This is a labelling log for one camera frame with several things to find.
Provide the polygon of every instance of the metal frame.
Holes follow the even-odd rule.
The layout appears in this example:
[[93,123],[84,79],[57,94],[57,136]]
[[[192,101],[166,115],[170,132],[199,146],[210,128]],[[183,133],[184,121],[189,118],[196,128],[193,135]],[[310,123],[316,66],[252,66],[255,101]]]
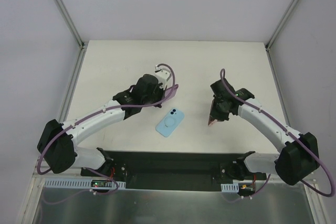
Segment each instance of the metal frame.
[[269,50],[266,50],[266,53],[267,53],[267,58],[268,58],[269,65],[271,67],[271,72],[272,72],[272,75],[273,75],[274,83],[275,83],[275,86],[277,88],[278,97],[280,99],[280,104],[281,104],[282,112],[284,113],[285,122],[286,122],[286,124],[288,126],[291,126],[290,122],[289,122],[286,106],[285,106],[285,103],[284,103],[284,98],[282,96],[282,90],[281,90],[281,86],[280,86],[280,83],[279,83],[279,79],[278,79],[277,73],[275,71],[271,55],[269,54]]
[[[316,189],[319,189],[319,186],[317,184],[311,184],[311,185],[314,186]],[[305,186],[304,188],[306,190],[306,195],[311,209],[311,213],[314,218],[314,222],[316,224],[324,224],[324,223],[331,224],[329,216],[326,214],[327,211],[325,209],[321,196],[315,193],[307,186]]]
[[288,18],[292,15],[292,13],[294,12],[296,6],[298,5],[300,0],[292,0],[289,4],[289,6],[287,7],[284,15],[282,16],[279,24],[277,25],[277,28],[275,29],[275,31],[273,32],[269,42],[266,44],[266,49],[269,50],[272,45],[274,44],[274,42],[276,41],[276,39],[278,38],[279,34],[281,33],[282,29],[284,28],[285,24],[288,21]]
[[73,37],[75,38],[77,44],[79,45],[80,48],[82,48],[84,46],[84,42],[81,39],[75,25],[74,22],[72,21],[70,14],[68,13],[68,10],[66,9],[63,0],[54,0],[55,4],[60,12],[60,14],[62,15],[65,23],[67,24],[67,26],[69,27],[69,30],[71,31]]
[[87,45],[84,45],[83,48],[81,48],[79,50],[77,60],[76,60],[76,63],[75,63],[75,68],[72,71],[71,78],[70,78],[70,81],[68,83],[66,96],[63,100],[59,116],[57,117],[57,120],[59,122],[63,122],[67,118],[69,108],[70,108],[70,105],[71,105],[71,101],[72,101],[72,97],[74,96],[73,94],[75,92],[75,88],[76,88],[77,80],[78,80],[78,77],[79,77],[80,69],[81,69],[83,61],[84,61],[86,48],[87,48]]

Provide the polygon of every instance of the white table surface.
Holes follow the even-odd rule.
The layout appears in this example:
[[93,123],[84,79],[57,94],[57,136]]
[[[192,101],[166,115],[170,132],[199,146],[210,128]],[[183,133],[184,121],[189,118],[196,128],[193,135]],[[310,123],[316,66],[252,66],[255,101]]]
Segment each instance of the white table surface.
[[[163,108],[141,113],[113,124],[84,140],[80,146],[114,151],[276,153],[273,145],[238,116],[207,126],[213,93],[210,85],[226,78],[237,90],[252,92],[269,112],[285,121],[264,44],[259,42],[115,41],[89,42],[68,119],[84,115],[127,89],[158,63],[170,65],[180,85]],[[185,118],[165,138],[155,126],[172,108]]]

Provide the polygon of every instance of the metal panel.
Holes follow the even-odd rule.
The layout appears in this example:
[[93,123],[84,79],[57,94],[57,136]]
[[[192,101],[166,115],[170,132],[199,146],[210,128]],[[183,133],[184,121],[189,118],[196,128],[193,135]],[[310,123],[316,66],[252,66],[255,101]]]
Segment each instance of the metal panel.
[[[47,188],[43,194],[54,202],[78,191]],[[40,201],[40,223],[314,223],[302,184],[269,184],[252,200],[227,202],[237,197],[193,191],[120,190],[111,196],[84,192],[54,206]],[[33,223],[40,217],[37,212]]]

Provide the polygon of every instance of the black motor joint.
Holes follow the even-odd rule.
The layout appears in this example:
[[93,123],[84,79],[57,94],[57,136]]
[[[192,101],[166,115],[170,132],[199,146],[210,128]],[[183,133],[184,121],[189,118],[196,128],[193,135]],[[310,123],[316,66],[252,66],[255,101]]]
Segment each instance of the black motor joint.
[[[164,97],[164,90],[160,88],[162,83],[151,74],[144,74],[136,85],[131,89],[122,91],[113,97],[121,105],[144,105],[159,102]],[[125,111],[125,118],[127,119],[141,111],[142,108],[122,108]]]

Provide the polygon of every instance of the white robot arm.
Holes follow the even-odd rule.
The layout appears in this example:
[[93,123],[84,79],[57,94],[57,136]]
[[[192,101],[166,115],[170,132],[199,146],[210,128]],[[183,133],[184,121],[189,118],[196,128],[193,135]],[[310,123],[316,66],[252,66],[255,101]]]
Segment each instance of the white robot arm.
[[[144,104],[148,106],[154,104],[160,108],[160,101],[168,98],[167,93],[170,94],[170,99],[178,88],[178,85],[173,82],[171,87],[173,90],[167,89],[167,83],[171,77],[174,78],[172,71],[158,65],[155,67],[154,75],[145,74],[135,85],[116,94],[106,104],[87,115],[62,124],[56,120],[48,122],[37,149],[40,153],[45,152],[44,159],[51,171],[61,173],[70,167],[85,167],[98,170],[103,174],[107,173],[106,171],[111,169],[111,161],[103,149],[87,149],[78,145],[102,128],[139,113]],[[65,133],[45,151],[47,144],[62,131]]]
[[[262,108],[262,105],[252,93],[246,89],[235,91],[227,80],[224,80],[228,90],[231,92],[224,87],[221,80],[211,85],[214,92],[214,100],[208,124],[211,125],[216,121],[226,121],[231,113],[238,115],[257,128],[280,153],[260,154],[248,152],[225,168],[225,173],[228,176],[233,179],[243,180],[257,172],[277,174],[287,184],[294,185],[319,167],[318,162],[289,135],[292,134],[298,138],[310,151],[318,156],[317,140],[311,133],[303,135],[290,126],[283,124],[280,127],[279,124],[275,123],[273,116],[267,116],[270,114]],[[234,96],[247,103],[240,102]]]

